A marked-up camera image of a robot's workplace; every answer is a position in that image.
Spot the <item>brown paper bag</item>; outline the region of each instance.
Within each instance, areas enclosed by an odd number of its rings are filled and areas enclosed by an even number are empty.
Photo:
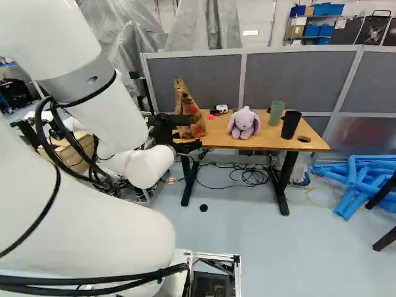
[[[178,131],[180,138],[196,138],[206,135],[205,119],[197,103],[190,96],[183,79],[174,80],[174,93],[176,97],[175,114],[191,116],[191,125],[189,127],[179,126]]]

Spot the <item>cubicle divider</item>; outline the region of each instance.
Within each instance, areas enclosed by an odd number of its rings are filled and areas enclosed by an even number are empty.
[[[389,153],[396,148],[392,140],[396,128],[389,127],[396,127],[394,47],[284,46],[150,53],[142,54],[142,62],[157,111],[174,111],[174,79],[182,78],[201,108],[227,104],[258,109],[281,100],[286,108],[301,111],[335,151]],[[376,135],[374,141],[367,138],[368,131]],[[359,134],[365,141],[352,141]]]

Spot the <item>black dot on floor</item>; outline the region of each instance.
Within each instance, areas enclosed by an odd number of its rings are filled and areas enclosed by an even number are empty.
[[[201,212],[206,212],[208,210],[208,205],[206,204],[201,204],[201,206],[199,207],[199,210]]]

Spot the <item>cardboard box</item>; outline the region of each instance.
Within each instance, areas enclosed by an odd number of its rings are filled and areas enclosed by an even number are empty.
[[[305,27],[304,25],[290,26],[289,31],[287,33],[287,38],[303,36],[304,27]]]
[[[93,155],[93,136],[85,132],[76,132],[75,138],[80,142],[84,152],[92,158]],[[66,139],[56,140],[52,139],[54,145],[58,145],[55,152],[61,158],[62,162],[69,166],[73,171],[84,174],[88,170],[88,163],[81,161],[81,156],[72,148],[71,144]],[[37,152],[44,158],[51,161],[50,157],[46,154],[42,146],[37,148]]]
[[[307,18],[306,17],[297,17],[294,19],[291,19],[290,25],[295,26],[295,25],[306,25],[307,24]]]
[[[313,7],[305,8],[305,15],[314,15],[314,8]]]

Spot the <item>green cup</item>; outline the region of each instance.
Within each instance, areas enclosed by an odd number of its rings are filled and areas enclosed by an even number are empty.
[[[271,113],[268,125],[277,126],[279,125],[280,118],[282,117],[283,110],[285,109],[286,103],[283,101],[273,101],[271,102]]]

